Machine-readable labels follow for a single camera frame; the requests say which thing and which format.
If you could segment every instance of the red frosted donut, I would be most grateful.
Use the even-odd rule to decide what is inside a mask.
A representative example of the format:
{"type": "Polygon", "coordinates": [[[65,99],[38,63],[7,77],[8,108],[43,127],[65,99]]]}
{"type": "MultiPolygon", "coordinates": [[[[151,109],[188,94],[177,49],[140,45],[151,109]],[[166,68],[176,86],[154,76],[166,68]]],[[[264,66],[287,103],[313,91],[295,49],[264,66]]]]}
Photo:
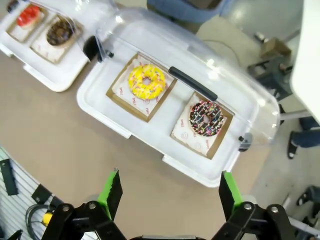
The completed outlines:
{"type": "Polygon", "coordinates": [[[28,6],[20,16],[16,19],[16,24],[21,28],[29,28],[34,25],[40,16],[40,9],[38,6],[28,6]]]}

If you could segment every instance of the yellow icing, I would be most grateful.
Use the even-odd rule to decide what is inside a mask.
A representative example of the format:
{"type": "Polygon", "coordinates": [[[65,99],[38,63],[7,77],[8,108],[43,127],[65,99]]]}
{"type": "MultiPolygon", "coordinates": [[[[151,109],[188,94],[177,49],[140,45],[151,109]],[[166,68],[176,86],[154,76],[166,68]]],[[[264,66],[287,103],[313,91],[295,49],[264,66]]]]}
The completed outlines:
{"type": "Polygon", "coordinates": [[[143,100],[155,99],[166,87],[163,72],[152,64],[135,67],[129,75],[128,83],[133,95],[143,100]],[[144,84],[144,78],[149,78],[150,84],[144,84]]]}

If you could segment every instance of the bolt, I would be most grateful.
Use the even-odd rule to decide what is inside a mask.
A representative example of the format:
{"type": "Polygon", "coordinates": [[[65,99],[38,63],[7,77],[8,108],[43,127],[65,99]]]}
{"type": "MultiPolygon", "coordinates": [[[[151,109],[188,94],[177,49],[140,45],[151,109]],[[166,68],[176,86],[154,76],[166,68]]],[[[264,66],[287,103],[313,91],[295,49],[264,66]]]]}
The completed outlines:
{"type": "Polygon", "coordinates": [[[276,206],[273,206],[271,207],[271,211],[276,214],[278,212],[278,208],[276,206]]]}
{"type": "Polygon", "coordinates": [[[64,206],[64,207],[62,208],[62,210],[63,210],[64,212],[68,212],[68,211],[69,211],[69,207],[68,207],[68,206],[64,206]]]}
{"type": "Polygon", "coordinates": [[[252,209],[252,206],[251,206],[249,203],[246,203],[246,204],[244,205],[244,209],[246,209],[246,210],[251,210],[251,209],[252,209]]]}
{"type": "Polygon", "coordinates": [[[90,204],[89,204],[89,208],[90,208],[90,209],[95,209],[95,208],[96,208],[96,205],[95,205],[94,203],[90,203],[90,204]]]}

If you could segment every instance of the donut hole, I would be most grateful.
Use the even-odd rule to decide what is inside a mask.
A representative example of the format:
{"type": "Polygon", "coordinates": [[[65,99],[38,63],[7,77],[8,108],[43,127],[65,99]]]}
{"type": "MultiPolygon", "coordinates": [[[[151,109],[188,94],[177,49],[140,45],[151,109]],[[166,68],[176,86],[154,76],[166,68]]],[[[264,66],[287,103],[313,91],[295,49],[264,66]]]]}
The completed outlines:
{"type": "Polygon", "coordinates": [[[143,83],[144,85],[149,85],[149,84],[151,83],[151,79],[150,79],[149,77],[144,77],[144,78],[142,79],[142,83],[143,83]]]}
{"type": "Polygon", "coordinates": [[[210,122],[211,122],[211,117],[210,117],[209,115],[204,115],[204,116],[203,116],[203,122],[204,122],[205,124],[210,123],[210,122]]]}

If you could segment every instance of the clear plastic lid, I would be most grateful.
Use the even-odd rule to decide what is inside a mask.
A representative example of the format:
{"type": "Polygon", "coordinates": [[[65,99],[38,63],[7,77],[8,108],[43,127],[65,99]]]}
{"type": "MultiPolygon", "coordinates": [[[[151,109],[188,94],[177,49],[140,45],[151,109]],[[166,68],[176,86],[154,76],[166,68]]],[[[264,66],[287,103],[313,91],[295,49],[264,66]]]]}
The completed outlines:
{"type": "Polygon", "coordinates": [[[280,122],[276,99],[243,69],[216,54],[192,33],[151,11],[133,7],[106,18],[96,30],[96,40],[106,64],[139,53],[218,103],[233,116],[239,129],[228,131],[242,142],[242,147],[246,147],[246,141],[247,145],[265,145],[274,139],[280,122]]]}
{"type": "Polygon", "coordinates": [[[113,0],[32,0],[31,3],[66,20],[73,31],[81,28],[77,39],[81,49],[101,22],[118,10],[113,0]]]}

